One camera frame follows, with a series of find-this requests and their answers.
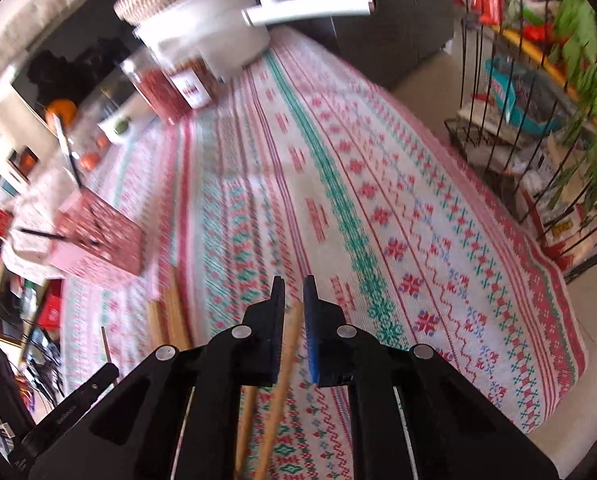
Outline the tall red-filled jar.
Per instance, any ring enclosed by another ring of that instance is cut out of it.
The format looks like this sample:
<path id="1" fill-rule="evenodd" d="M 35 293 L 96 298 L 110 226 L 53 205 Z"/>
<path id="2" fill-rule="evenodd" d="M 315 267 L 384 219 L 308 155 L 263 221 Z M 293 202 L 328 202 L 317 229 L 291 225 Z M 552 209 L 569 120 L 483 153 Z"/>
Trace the tall red-filled jar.
<path id="1" fill-rule="evenodd" d="M 125 58 L 120 69 L 162 122 L 175 125 L 191 112 L 190 105 L 149 49 L 142 48 Z"/>

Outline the white bowl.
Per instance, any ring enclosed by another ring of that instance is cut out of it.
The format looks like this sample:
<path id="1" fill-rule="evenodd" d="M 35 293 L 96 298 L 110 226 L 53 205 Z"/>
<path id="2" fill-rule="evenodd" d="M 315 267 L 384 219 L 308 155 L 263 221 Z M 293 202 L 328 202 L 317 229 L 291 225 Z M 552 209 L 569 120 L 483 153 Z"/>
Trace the white bowl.
<path id="1" fill-rule="evenodd" d="M 99 122 L 98 127 L 112 144 L 122 145 L 146 130 L 156 118 L 149 103 L 135 92 L 110 116 Z"/>

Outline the white rice cooker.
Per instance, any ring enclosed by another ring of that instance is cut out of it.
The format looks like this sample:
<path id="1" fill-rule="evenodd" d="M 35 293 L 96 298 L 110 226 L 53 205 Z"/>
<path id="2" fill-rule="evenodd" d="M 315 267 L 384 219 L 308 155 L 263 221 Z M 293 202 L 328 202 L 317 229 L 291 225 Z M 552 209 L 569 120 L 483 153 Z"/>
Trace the white rice cooker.
<path id="1" fill-rule="evenodd" d="M 270 44 L 265 26 L 251 26 L 242 11 L 256 0 L 178 0 L 134 29 L 146 47 L 164 61 L 177 47 L 190 47 L 222 81 L 240 73 Z"/>

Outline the glass jar with tomatoes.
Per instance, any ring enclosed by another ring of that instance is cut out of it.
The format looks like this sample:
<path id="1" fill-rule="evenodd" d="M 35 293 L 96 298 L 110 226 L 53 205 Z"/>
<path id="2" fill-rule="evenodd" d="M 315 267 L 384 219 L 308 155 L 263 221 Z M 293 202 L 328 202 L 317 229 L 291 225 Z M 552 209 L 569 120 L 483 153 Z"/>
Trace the glass jar with tomatoes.
<path id="1" fill-rule="evenodd" d="M 108 153 L 111 142 L 100 124 L 116 110 L 116 104 L 106 96 L 84 101 L 78 107 L 66 135 L 77 169 L 82 174 L 90 174 Z"/>

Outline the orange fruit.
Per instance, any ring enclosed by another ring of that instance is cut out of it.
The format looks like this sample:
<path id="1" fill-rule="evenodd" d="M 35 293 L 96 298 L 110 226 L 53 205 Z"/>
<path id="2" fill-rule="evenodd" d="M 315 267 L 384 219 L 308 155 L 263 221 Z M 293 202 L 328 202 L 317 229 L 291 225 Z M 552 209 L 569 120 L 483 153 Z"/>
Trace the orange fruit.
<path id="1" fill-rule="evenodd" d="M 68 99 L 56 99 L 46 106 L 44 120 L 52 132 L 56 132 L 54 118 L 59 118 L 64 129 L 68 128 L 74 122 L 77 116 L 78 108 L 75 103 Z"/>

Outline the white cling film dispenser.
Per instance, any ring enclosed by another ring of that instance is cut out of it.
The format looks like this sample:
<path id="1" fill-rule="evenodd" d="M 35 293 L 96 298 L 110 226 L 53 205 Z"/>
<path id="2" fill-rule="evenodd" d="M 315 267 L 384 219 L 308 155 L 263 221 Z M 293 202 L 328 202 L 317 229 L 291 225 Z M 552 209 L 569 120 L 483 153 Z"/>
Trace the white cling film dispenser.
<path id="1" fill-rule="evenodd" d="M 376 10 L 376 0 L 264 0 L 259 6 L 241 11 L 251 27 L 267 26 L 313 18 L 364 16 Z"/>

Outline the green vegetables bunch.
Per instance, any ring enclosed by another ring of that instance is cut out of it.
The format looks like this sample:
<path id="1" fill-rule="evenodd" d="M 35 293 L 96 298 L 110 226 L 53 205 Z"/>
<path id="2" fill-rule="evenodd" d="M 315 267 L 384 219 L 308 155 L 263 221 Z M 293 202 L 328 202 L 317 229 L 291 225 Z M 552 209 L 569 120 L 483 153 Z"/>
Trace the green vegetables bunch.
<path id="1" fill-rule="evenodd" d="M 597 13 L 588 0 L 559 0 L 553 31 L 561 41 L 558 48 L 565 78 L 577 93 L 577 111 L 563 139 L 571 146 L 583 138 L 586 124 L 594 126 L 581 164 L 588 184 L 584 209 L 597 210 Z"/>

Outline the patterned tablecloth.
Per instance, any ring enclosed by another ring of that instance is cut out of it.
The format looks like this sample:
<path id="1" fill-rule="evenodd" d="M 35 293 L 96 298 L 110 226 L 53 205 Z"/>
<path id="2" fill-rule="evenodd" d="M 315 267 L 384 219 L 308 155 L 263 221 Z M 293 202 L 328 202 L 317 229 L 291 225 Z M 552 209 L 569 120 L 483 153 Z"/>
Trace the patterned tablecloth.
<path id="1" fill-rule="evenodd" d="M 292 29 L 216 104 L 114 146 L 87 183 L 146 249 L 119 289 L 66 280 L 68 390 L 105 361 L 128 375 L 149 356 L 146 308 L 170 266 L 195 346 L 274 278 L 293 304 L 312 276 L 347 323 L 395 349 L 428 344 L 531 441 L 586 368 L 535 240 L 407 107 Z"/>

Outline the short labelled jar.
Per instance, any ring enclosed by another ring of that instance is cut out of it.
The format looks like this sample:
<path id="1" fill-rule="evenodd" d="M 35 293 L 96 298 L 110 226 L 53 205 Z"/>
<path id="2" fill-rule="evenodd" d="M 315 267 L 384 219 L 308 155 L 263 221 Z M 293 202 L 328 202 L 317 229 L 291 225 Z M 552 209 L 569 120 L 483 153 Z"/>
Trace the short labelled jar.
<path id="1" fill-rule="evenodd" d="M 165 73 L 194 110 L 201 110 L 218 98 L 220 83 L 201 56 L 188 58 Z"/>

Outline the wooden chopstick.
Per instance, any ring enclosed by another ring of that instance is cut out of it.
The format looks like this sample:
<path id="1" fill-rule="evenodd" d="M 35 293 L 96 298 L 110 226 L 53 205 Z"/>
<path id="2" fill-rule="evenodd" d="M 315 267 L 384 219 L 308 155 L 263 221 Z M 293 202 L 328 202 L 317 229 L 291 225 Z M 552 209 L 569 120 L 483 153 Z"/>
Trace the wooden chopstick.
<path id="1" fill-rule="evenodd" d="M 168 344 L 167 328 L 161 317 L 161 304 L 157 300 L 151 300 L 146 312 L 148 312 L 149 334 L 153 348 Z"/>
<path id="2" fill-rule="evenodd" d="M 192 338 L 189 333 L 186 315 L 184 315 L 184 305 L 181 302 L 175 266 L 170 266 L 167 271 L 163 300 L 169 342 L 179 350 L 190 350 L 193 347 Z"/>
<path id="3" fill-rule="evenodd" d="M 234 462 L 234 478 L 241 479 L 248 457 L 253 419 L 256 410 L 258 388 L 245 386 L 243 388 L 243 403 L 239 417 L 238 437 L 236 438 L 236 461 Z"/>
<path id="4" fill-rule="evenodd" d="M 304 320 L 304 306 L 300 301 L 293 302 L 283 329 L 281 361 L 277 384 L 271 399 L 269 416 L 265 425 L 264 437 L 259 447 L 255 480 L 267 478 L 267 472 L 274 453 L 279 426 L 282 422 L 285 400 L 291 384 L 292 368 Z"/>

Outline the black chopstick gold band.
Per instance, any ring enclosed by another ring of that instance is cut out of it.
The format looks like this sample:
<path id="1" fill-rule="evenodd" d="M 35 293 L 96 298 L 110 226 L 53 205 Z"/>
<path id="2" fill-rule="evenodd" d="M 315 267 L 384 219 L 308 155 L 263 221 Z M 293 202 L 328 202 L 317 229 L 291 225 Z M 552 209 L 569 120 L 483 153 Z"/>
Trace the black chopstick gold band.
<path id="1" fill-rule="evenodd" d="M 70 144 L 68 143 L 67 136 L 63 130 L 62 119 L 59 115 L 53 114 L 53 125 L 56 129 L 56 137 L 59 139 L 59 144 L 61 148 L 61 152 L 65 158 L 65 166 L 67 170 L 70 172 L 78 190 L 82 189 L 82 179 L 80 178 L 80 174 L 76 167 L 75 159 L 72 155 Z"/>

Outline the pink perforated utensil holder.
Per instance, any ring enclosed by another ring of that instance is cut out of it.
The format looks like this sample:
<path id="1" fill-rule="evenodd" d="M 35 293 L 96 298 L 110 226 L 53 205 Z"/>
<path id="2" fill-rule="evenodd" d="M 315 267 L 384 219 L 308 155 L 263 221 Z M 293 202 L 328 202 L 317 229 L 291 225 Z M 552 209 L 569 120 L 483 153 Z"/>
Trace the pink perforated utensil holder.
<path id="1" fill-rule="evenodd" d="M 71 278 L 119 288 L 142 272 L 142 227 L 112 207 L 89 188 L 68 196 L 54 226 L 44 263 Z"/>

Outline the red cardboard box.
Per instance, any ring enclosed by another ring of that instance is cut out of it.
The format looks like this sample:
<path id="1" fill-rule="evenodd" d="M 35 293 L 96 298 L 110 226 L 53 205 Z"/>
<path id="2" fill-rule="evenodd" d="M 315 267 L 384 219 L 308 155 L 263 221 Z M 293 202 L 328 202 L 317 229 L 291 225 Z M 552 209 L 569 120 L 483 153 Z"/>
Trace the red cardboard box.
<path id="1" fill-rule="evenodd" d="M 44 300 L 41 303 L 38 326 L 56 332 L 60 329 L 62 313 L 62 280 L 53 280 L 49 282 Z"/>

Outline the grey refrigerator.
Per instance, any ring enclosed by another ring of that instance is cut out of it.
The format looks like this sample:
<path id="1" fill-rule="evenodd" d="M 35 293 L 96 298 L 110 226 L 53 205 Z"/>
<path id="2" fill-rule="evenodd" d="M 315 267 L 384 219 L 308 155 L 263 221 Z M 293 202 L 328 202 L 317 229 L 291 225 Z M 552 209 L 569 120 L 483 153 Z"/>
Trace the grey refrigerator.
<path id="1" fill-rule="evenodd" d="M 369 16 L 318 18 L 293 26 L 391 89 L 453 38 L 453 0 L 376 0 Z"/>

